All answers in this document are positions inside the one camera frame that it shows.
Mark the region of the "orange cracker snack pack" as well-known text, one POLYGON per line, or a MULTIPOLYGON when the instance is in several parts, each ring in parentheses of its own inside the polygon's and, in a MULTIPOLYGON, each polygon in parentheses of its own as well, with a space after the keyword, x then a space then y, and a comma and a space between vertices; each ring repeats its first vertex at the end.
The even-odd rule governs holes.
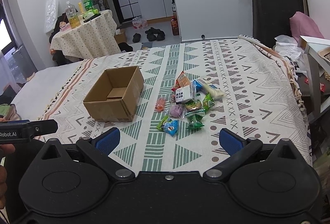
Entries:
POLYGON ((182 71, 178 76, 178 78, 176 79, 175 84, 172 87, 172 91, 175 92, 177 89, 188 86, 190 84, 191 84, 191 80, 188 78, 185 72, 182 71))

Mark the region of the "green clear bread snack pack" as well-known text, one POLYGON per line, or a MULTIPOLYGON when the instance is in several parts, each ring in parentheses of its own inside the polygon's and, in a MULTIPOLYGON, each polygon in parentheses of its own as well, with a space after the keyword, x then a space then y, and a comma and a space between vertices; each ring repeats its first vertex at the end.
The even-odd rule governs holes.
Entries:
POLYGON ((191 100, 185 104, 186 113, 195 113, 204 110, 200 100, 191 100))

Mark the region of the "green snack packet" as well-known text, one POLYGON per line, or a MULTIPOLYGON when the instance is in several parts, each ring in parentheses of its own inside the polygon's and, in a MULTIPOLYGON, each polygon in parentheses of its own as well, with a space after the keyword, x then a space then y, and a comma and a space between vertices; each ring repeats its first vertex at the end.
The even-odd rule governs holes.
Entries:
POLYGON ((202 127, 204 127, 204 124, 202 122, 203 116, 199 114, 192 114, 187 117, 188 124, 186 129, 188 130, 199 130, 202 127))
POLYGON ((214 106, 214 100, 210 93, 208 93, 203 99, 203 108, 207 112, 212 106, 214 106))

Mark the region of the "green snack packet right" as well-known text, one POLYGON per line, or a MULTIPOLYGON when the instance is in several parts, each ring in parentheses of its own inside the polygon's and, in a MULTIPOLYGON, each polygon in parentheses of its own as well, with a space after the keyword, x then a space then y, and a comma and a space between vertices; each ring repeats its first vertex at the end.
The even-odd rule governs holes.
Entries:
POLYGON ((212 106, 214 106, 214 100, 210 93, 208 93, 203 99, 203 108, 207 112, 212 106))

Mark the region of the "pink small snack packet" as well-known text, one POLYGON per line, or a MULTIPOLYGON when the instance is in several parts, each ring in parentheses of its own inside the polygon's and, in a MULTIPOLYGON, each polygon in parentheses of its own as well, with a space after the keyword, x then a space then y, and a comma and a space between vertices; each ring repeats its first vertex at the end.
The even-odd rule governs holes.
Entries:
POLYGON ((155 110, 157 112, 162 112, 165 109, 165 105, 166 105, 166 99, 164 97, 160 97, 156 101, 155 110))

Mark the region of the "purple round snack packet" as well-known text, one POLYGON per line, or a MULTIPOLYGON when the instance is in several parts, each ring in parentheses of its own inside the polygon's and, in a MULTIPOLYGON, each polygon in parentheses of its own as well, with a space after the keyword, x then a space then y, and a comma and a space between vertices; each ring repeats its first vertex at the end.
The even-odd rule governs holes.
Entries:
POLYGON ((182 104, 173 104, 168 110, 168 116, 173 118, 182 118, 184 115, 185 106, 182 104))

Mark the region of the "white long snack pack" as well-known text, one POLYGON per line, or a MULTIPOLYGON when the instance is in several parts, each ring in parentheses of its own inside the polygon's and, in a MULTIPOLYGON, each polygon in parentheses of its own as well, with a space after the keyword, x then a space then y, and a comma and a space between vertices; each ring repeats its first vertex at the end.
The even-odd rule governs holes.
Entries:
POLYGON ((205 94, 209 94, 213 100, 220 100, 226 96, 226 94, 214 86, 213 84, 209 84, 206 80, 199 78, 195 79, 196 88, 202 91, 205 94))

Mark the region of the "white black label snack pack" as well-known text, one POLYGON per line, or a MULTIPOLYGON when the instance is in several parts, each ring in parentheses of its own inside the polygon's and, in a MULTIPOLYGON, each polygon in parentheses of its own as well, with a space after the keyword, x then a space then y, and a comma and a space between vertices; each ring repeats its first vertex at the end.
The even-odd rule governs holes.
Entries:
POLYGON ((185 104, 195 97, 195 92, 192 85, 187 85, 184 87, 180 87, 175 91, 175 101, 176 103, 185 104))

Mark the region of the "round table dotted tablecloth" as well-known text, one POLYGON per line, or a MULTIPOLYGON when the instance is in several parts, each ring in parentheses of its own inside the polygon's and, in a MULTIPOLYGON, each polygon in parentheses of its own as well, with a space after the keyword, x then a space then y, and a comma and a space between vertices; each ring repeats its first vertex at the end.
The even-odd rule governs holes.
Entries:
POLYGON ((74 29, 60 31, 51 40, 50 48, 64 56, 93 59, 121 53, 115 40, 117 24, 111 10, 74 29))

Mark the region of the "single black slipper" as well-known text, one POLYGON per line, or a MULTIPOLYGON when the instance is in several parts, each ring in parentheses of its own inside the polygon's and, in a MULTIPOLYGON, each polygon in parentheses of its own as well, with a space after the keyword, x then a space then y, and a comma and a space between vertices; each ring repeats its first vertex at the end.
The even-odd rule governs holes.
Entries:
POLYGON ((132 42, 133 42, 133 43, 138 43, 138 42, 140 42, 140 40, 141 40, 141 34, 140 34, 140 33, 135 33, 135 34, 133 35, 132 42))

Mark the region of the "black slippers pile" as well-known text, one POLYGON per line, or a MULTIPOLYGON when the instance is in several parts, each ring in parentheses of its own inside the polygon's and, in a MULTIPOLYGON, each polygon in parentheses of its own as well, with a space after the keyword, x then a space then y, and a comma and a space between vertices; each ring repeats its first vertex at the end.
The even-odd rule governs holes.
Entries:
POLYGON ((165 33, 162 30, 153 27, 145 31, 145 34, 147 35, 147 40, 150 42, 163 41, 166 37, 165 33))

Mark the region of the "pink white plastic bag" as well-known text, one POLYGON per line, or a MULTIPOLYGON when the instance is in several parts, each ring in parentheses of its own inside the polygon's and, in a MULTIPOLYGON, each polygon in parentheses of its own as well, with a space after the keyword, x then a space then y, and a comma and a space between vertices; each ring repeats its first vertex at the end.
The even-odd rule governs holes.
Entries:
POLYGON ((148 21, 144 19, 142 16, 137 16, 133 18, 132 25, 133 28, 135 29, 144 29, 148 27, 148 21))

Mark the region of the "white side table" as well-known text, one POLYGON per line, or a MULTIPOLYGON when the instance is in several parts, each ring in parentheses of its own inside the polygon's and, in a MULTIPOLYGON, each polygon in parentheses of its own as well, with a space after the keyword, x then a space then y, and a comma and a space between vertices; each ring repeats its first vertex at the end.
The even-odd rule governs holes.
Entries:
POLYGON ((329 59, 325 54, 329 53, 329 40, 300 36, 299 45, 304 49, 304 61, 306 66, 307 78, 309 81, 310 97, 313 110, 309 117, 315 119, 329 110, 329 98, 324 102, 321 99, 320 74, 319 69, 329 74, 329 59))

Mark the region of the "green soda bottle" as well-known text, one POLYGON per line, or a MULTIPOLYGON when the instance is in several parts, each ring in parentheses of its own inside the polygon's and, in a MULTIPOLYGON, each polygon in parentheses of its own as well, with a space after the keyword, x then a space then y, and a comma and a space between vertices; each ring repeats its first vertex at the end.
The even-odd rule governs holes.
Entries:
POLYGON ((83 5, 86 11, 90 11, 93 9, 93 1, 92 0, 83 0, 83 5))

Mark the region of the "white kitchen cabinet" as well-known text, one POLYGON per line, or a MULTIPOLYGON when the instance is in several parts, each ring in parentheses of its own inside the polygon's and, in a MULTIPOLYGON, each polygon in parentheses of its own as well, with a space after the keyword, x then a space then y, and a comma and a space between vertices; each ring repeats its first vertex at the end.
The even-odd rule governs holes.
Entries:
POLYGON ((141 15, 146 20, 172 17, 172 0, 138 0, 141 15))

